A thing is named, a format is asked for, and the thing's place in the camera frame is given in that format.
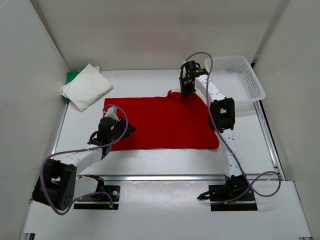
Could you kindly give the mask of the white plastic basket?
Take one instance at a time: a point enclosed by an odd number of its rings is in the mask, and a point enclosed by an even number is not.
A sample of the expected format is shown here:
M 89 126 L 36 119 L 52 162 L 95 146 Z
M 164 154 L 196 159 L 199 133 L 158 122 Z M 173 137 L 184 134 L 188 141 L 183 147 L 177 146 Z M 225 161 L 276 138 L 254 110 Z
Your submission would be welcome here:
M 248 60 L 241 55 L 208 58 L 204 62 L 210 81 L 236 106 L 246 106 L 266 97 L 265 91 Z

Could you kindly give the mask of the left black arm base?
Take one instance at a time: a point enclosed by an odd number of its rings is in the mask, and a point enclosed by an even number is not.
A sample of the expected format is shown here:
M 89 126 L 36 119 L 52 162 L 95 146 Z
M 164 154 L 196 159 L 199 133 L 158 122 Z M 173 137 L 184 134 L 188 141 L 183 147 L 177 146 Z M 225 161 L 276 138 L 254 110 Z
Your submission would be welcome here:
M 118 210 L 120 185 L 106 185 L 102 177 L 85 174 L 76 177 L 73 208 L 76 210 Z

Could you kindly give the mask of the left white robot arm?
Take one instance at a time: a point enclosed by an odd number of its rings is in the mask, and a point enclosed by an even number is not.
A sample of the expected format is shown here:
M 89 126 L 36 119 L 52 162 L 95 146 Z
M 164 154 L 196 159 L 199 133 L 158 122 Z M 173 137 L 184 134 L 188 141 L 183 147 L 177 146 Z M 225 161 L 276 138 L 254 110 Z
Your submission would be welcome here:
M 73 203 L 84 198 L 95 201 L 109 200 L 114 207 L 112 195 L 105 191 L 104 180 L 94 174 L 81 175 L 93 164 L 102 161 L 112 146 L 130 137 L 136 128 L 129 124 L 126 113 L 115 104 L 103 108 L 97 131 L 88 140 L 89 148 L 56 152 L 41 164 L 38 180 L 32 192 L 32 200 L 50 206 L 58 215 L 65 215 Z

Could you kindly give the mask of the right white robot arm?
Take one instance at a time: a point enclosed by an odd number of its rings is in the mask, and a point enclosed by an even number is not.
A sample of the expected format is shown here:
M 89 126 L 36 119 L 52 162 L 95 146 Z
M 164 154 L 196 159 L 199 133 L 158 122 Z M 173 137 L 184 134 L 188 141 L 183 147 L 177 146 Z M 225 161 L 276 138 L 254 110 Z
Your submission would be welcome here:
M 220 138 L 223 153 L 226 186 L 224 193 L 230 200 L 238 199 L 247 185 L 237 161 L 234 140 L 235 101 L 226 97 L 213 84 L 206 69 L 194 60 L 185 61 L 180 68 L 181 96 L 187 97 L 198 89 L 206 98 L 209 109 L 209 124 Z

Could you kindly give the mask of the white t shirt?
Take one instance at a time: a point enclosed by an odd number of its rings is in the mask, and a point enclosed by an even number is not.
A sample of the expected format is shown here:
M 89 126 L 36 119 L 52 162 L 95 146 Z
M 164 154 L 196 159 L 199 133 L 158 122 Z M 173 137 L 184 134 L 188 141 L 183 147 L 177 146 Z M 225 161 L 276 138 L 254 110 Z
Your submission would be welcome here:
M 60 93 L 83 112 L 113 88 L 113 85 L 89 63 L 71 82 L 60 88 Z

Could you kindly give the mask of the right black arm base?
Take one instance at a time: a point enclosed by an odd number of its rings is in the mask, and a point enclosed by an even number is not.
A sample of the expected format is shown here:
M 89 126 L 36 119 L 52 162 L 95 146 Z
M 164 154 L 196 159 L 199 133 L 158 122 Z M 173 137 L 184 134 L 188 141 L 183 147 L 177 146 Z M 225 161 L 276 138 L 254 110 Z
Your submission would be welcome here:
M 209 185 L 208 191 L 201 193 L 199 201 L 209 200 L 212 212 L 257 211 L 253 191 L 243 175 L 225 178 L 225 184 Z

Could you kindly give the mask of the red t shirt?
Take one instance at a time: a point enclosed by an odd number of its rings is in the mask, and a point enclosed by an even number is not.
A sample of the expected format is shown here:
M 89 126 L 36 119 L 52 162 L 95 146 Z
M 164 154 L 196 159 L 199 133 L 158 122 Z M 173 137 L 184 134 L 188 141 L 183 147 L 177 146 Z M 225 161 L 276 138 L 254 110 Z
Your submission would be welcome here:
M 167 96 L 106 98 L 128 117 L 135 132 L 114 144 L 113 151 L 149 149 L 215 150 L 220 142 L 209 124 L 207 105 L 196 94 L 183 98 L 179 92 Z

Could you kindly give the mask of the green t shirt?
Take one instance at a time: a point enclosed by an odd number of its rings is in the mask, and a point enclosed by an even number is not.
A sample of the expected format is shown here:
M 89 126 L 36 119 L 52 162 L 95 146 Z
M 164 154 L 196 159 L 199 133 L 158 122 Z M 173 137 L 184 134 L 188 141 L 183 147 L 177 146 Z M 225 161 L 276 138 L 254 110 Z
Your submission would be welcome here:
M 80 73 L 80 71 L 68 72 L 66 75 L 66 83 L 68 84 L 68 83 L 72 82 L 79 73 Z M 64 100 L 64 102 L 66 104 L 68 104 L 70 102 L 70 100 L 67 97 L 65 97 L 64 95 L 62 95 L 62 99 Z

